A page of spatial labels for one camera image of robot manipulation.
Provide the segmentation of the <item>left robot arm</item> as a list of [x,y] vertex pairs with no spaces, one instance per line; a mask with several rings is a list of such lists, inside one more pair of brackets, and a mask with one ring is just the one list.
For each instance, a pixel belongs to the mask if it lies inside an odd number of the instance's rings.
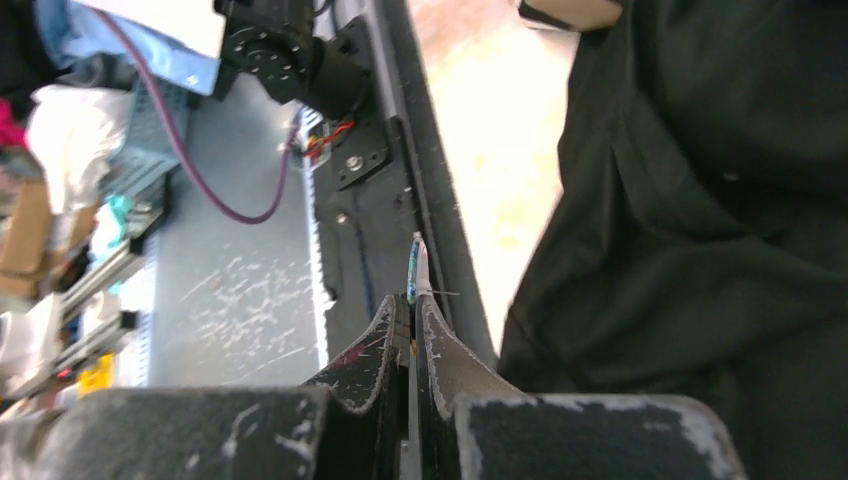
[[280,104],[299,101],[331,120],[373,110],[375,87],[361,19],[330,39],[311,1],[66,1],[65,50],[104,53],[193,93],[224,98],[241,73]]

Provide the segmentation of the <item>black printed t-shirt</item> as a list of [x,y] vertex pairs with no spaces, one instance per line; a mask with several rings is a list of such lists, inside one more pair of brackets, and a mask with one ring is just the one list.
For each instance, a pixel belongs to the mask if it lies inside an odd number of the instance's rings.
[[847,475],[847,5],[624,1],[504,325],[533,393],[708,405],[752,479]]

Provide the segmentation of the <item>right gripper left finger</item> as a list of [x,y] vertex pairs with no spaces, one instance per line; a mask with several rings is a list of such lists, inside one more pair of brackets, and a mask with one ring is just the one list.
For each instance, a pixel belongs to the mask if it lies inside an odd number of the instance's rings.
[[328,392],[320,416],[314,479],[397,479],[400,446],[408,419],[409,335],[406,299],[388,295],[355,341],[302,383]]

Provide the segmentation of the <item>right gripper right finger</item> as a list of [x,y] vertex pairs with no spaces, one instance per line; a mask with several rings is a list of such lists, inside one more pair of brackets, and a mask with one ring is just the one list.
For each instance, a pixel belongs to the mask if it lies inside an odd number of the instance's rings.
[[526,395],[458,339],[431,294],[416,300],[415,327],[423,477],[479,479],[483,453],[471,432],[469,403]]

